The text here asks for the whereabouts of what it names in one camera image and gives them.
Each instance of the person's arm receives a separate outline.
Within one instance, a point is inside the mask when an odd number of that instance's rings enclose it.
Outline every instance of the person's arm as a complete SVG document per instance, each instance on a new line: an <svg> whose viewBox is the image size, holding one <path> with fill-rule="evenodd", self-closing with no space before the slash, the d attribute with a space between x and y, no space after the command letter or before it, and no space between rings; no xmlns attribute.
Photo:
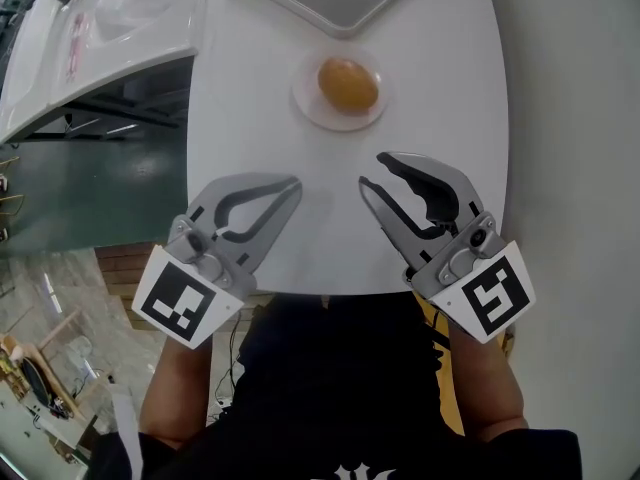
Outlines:
<svg viewBox="0 0 640 480"><path fill-rule="evenodd" d="M528 428L518 382L496 340L481 345L449 325L451 365L462 424L467 436L489 442Z"/></svg>
<svg viewBox="0 0 640 480"><path fill-rule="evenodd" d="M167 338L142 404L140 432L178 449L205 427L211 343L190 350Z"/></svg>

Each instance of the white tabletop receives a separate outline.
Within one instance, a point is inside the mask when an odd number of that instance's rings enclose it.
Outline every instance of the white tabletop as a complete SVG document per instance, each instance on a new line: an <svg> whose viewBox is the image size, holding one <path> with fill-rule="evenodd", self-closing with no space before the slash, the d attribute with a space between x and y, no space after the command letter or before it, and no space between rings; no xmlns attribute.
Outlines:
<svg viewBox="0 0 640 480"><path fill-rule="evenodd" d="M508 107L491 0L398 0L353 43L392 84L389 105L353 133L318 128L291 79L329 38L271 0L207 0L189 110L188 189L220 176L293 173L300 206L256 271L263 290L365 294L407 290L406 264L360 199L358 176L381 183L419 224L424 203L376 161L381 151L432 156L462 170L502 222ZM232 214L248 227L255 208Z"/></svg>

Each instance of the black shirt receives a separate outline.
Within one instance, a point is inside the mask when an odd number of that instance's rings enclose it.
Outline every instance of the black shirt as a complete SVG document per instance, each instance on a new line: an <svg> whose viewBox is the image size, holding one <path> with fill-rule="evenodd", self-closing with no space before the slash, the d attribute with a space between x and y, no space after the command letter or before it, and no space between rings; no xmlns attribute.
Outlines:
<svg viewBox="0 0 640 480"><path fill-rule="evenodd" d="M446 426L431 331L413 302L274 304L241 349L232 408L179 451L141 435L144 478L580 478L571 432L480 443ZM103 437L89 478L130 475L119 437Z"/></svg>

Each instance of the white plate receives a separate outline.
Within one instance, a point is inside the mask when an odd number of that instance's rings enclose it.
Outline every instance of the white plate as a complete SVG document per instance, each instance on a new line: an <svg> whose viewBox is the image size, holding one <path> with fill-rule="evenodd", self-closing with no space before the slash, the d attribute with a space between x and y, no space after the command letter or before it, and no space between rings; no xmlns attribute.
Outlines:
<svg viewBox="0 0 640 480"><path fill-rule="evenodd" d="M318 70L329 57L341 57L363 66L378 85L378 101L361 115L338 112L324 97L318 85ZM293 76L291 90L302 113L318 126L339 132L360 130L380 117L389 99L388 80L375 58L362 48L335 45L308 55Z"/></svg>

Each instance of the brown egg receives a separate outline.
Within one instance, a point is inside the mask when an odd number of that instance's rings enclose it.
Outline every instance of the brown egg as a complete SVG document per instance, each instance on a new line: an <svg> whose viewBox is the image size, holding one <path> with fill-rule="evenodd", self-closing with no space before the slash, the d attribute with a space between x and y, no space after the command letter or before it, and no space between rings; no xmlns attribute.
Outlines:
<svg viewBox="0 0 640 480"><path fill-rule="evenodd" d="M378 101L378 86L371 74L349 59L327 59L318 71L318 85L329 103L343 113L364 113Z"/></svg>

